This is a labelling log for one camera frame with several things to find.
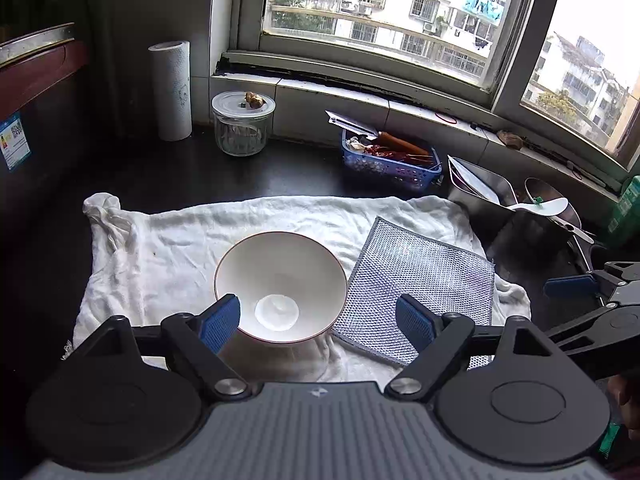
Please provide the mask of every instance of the paper towel roll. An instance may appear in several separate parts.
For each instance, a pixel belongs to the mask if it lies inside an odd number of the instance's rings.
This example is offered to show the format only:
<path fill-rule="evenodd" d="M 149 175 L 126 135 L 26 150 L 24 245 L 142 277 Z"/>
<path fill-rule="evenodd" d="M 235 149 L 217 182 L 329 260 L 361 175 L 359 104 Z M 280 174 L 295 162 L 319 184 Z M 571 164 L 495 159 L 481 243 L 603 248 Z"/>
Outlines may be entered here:
<path fill-rule="evenodd" d="M 162 140 L 184 139 L 191 134 L 189 42 L 158 43 L 149 52 L 158 135 Z"/>

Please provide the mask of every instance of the blue plastic basket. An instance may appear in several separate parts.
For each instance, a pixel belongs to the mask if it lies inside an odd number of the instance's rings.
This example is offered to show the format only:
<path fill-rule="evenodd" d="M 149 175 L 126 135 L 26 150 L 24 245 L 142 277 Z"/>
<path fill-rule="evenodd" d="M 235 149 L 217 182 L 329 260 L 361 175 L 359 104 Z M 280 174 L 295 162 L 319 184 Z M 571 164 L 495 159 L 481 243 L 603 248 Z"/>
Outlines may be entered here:
<path fill-rule="evenodd" d="M 352 152 L 347 147 L 347 130 L 342 130 L 342 154 L 347 168 L 363 173 L 363 175 L 370 174 L 392 179 L 396 184 L 413 192 L 424 192 L 431 181 L 440 176 L 442 172 L 442 164 L 436 150 L 431 147 L 429 150 L 433 153 L 435 165 L 430 170 L 425 170 L 405 162 Z"/>

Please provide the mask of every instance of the white bowl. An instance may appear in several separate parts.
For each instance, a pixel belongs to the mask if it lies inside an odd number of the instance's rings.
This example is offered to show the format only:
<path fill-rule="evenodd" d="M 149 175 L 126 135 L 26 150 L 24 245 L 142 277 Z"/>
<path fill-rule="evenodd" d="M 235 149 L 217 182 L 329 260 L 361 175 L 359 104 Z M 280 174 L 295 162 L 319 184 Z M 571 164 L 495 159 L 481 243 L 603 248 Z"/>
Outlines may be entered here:
<path fill-rule="evenodd" d="M 327 248 L 281 231 L 245 238 L 220 260 L 216 298 L 240 300 L 239 329 L 257 340 L 289 344 L 315 337 L 340 315 L 347 297 L 342 266 Z"/>

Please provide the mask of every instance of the orange handle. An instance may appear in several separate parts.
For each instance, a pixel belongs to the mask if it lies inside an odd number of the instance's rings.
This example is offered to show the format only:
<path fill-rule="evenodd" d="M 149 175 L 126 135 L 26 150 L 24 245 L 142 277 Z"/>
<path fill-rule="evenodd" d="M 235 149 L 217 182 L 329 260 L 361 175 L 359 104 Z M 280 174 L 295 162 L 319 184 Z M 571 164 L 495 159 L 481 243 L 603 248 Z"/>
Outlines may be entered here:
<path fill-rule="evenodd" d="M 378 139 L 376 140 L 376 142 L 381 146 L 388 146 L 395 150 L 409 153 L 411 155 L 433 156 L 427 150 L 424 150 L 416 146 L 415 144 L 407 142 L 406 140 L 398 139 L 397 137 L 394 137 L 393 135 L 388 134 L 387 132 L 380 132 L 378 134 Z"/>

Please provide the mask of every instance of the sky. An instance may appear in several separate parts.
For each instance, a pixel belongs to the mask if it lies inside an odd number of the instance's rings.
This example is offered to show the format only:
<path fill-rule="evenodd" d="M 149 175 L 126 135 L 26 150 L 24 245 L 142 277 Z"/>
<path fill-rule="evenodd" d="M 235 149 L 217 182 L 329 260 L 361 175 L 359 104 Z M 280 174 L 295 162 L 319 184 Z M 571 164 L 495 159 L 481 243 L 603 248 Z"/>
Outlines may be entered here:
<path fill-rule="evenodd" d="M 558 0 L 551 31 L 573 44 L 579 36 L 604 53 L 602 65 L 622 86 L 633 88 L 640 72 L 640 0 Z"/>

